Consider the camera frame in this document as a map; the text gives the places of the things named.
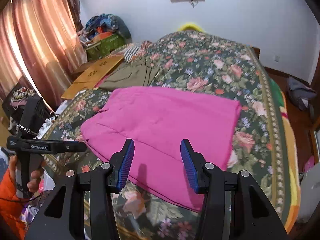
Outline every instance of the folded pink blanket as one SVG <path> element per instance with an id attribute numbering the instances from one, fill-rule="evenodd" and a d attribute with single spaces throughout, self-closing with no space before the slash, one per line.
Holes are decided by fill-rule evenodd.
<path id="1" fill-rule="evenodd" d="M 227 168 L 240 104 L 213 95 L 162 87 L 116 89 L 98 114 L 81 126 L 101 160 L 134 140 L 129 180 L 170 203 L 199 211 L 203 196 L 189 187 L 180 142 L 189 139 L 208 162 Z"/>

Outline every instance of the white wall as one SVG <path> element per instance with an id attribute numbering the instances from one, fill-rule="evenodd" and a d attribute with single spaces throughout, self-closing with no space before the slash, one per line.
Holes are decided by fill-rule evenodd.
<path id="1" fill-rule="evenodd" d="M 304 0 L 81 0 L 81 20 L 120 16 L 133 41 L 156 41 L 194 22 L 206 32 L 261 49 L 264 66 L 310 81 L 319 55 L 318 23 Z M 274 61 L 279 55 L 280 61 Z"/>

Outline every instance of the orange sleeve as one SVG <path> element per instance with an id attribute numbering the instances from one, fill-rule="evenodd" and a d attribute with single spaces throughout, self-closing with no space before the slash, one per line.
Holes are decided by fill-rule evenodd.
<path id="1" fill-rule="evenodd" d="M 9 169 L 7 169 L 0 183 L 0 198 L 17 201 L 21 200 L 16 196 L 16 187 L 11 181 Z M 25 224 L 20 220 L 22 209 L 22 203 L 0 199 L 0 214 L 11 230 L 20 239 L 24 239 L 25 236 Z"/>

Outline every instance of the curtain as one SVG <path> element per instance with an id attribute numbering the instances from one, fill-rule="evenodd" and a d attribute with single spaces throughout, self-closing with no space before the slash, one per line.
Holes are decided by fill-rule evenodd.
<path id="1" fill-rule="evenodd" d="M 0 14 L 0 97 L 10 93 L 23 75 L 12 48 L 15 34 L 12 21 L 12 4 L 9 2 Z"/>
<path id="2" fill-rule="evenodd" d="M 73 22 L 76 26 L 76 31 L 82 30 L 83 26 L 80 20 L 80 0 L 67 0 L 71 11 Z"/>
<path id="3" fill-rule="evenodd" d="M 71 73 L 87 61 L 67 0 L 12 0 L 13 25 L 28 72 L 56 108 Z"/>

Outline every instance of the floral bedspread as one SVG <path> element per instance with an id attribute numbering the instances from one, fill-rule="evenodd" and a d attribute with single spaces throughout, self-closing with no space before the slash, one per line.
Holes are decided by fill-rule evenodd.
<path id="1" fill-rule="evenodd" d="M 160 70 L 152 86 L 171 87 L 239 100 L 242 111 L 233 137 L 228 170 L 248 170 L 286 223 L 290 181 L 286 141 L 279 107 L 269 78 L 250 47 L 199 32 L 169 34 L 144 55 Z M 109 92 L 87 90 L 78 95 L 44 135 L 51 140 L 82 140 L 81 124 L 101 109 Z M 200 129 L 198 124 L 190 124 Z M 90 151 L 45 156 L 51 176 L 69 169 L 93 170 L 101 161 Z M 85 229 L 90 236 L 89 194 L 85 194 Z M 121 239 L 194 239 L 199 216 L 172 205 L 127 181 L 113 194 Z"/>

